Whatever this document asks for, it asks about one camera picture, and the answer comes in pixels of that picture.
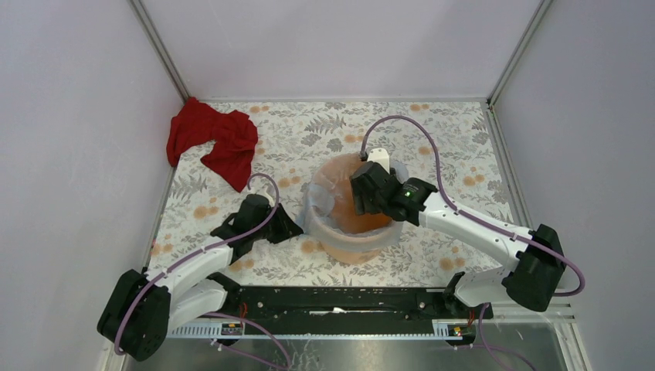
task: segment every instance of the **fabric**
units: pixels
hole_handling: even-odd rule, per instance
[[[356,153],[371,124],[380,117],[404,114],[424,125],[441,154],[443,184],[450,197],[487,215],[511,223],[507,186],[494,155],[484,112],[466,102],[225,102],[217,111],[250,115],[260,142],[253,172],[272,176],[284,209],[296,219],[303,194],[319,166],[337,155]],[[371,134],[374,147],[387,148],[407,166],[409,176],[436,182],[434,157],[423,134],[404,121],[388,121]],[[167,267],[199,248],[209,232],[239,210],[246,195],[234,192],[199,159],[212,144],[198,145],[180,158],[164,215],[153,243],[149,267]],[[268,182],[255,178],[253,189]],[[323,251],[307,235],[277,245],[266,241],[229,268],[221,270],[240,284],[429,286],[445,287],[459,271],[478,272],[498,262],[445,233],[406,223],[400,242],[361,265],[346,265]]]
[[[247,114],[222,114],[192,97],[171,120],[166,154],[168,163],[177,166],[180,156],[189,148],[216,141],[212,151],[200,161],[241,192],[250,177],[257,140],[257,127]]]

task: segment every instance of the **white wall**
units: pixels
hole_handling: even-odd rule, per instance
[[[3,0],[0,36],[0,369],[91,370],[182,101],[126,0]]]
[[[555,2],[497,105],[533,221],[588,279],[594,371],[655,369],[654,102],[655,2],[602,0]]]
[[[204,99],[487,97],[539,0],[145,0]]]

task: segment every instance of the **red towel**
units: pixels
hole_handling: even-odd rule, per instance
[[[171,120],[171,135],[166,144],[168,162],[177,166],[184,151],[211,140],[216,141],[214,149],[200,161],[241,192],[250,177],[250,162],[258,141],[257,128],[243,112],[221,114],[189,98]]]

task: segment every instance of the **floral pattern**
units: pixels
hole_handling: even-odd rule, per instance
[[[501,180],[478,103],[211,105],[217,111],[239,110],[250,115],[260,136],[253,172],[273,176],[280,187],[281,202],[292,218],[301,211],[303,192],[323,162],[357,152],[373,122],[403,114],[425,125],[435,139],[449,196],[500,220],[512,221],[507,187]],[[198,248],[211,230],[238,210],[244,195],[200,162],[212,146],[199,145],[182,155],[153,243],[151,268],[169,265]],[[432,149],[411,124],[390,121],[380,125],[369,138],[368,147],[386,148],[407,166],[410,176],[436,183]],[[400,242],[367,264],[339,263],[316,240],[303,235],[277,245],[257,242],[224,273],[241,284],[442,287],[457,271],[482,271],[497,265],[459,240],[407,223]]]

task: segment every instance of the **metal floor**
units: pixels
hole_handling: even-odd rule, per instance
[[[491,345],[519,352],[537,369],[566,370],[554,329],[548,324],[486,324],[485,338]],[[453,351],[445,342],[425,340],[292,340],[282,341],[293,359],[294,371],[397,371],[502,370],[484,349]],[[278,364],[284,357],[270,340],[241,340],[234,345]],[[499,354],[516,371],[529,370],[521,360]],[[216,371],[272,369],[246,357],[222,351],[201,339],[168,339],[144,362],[133,359],[126,371]]]

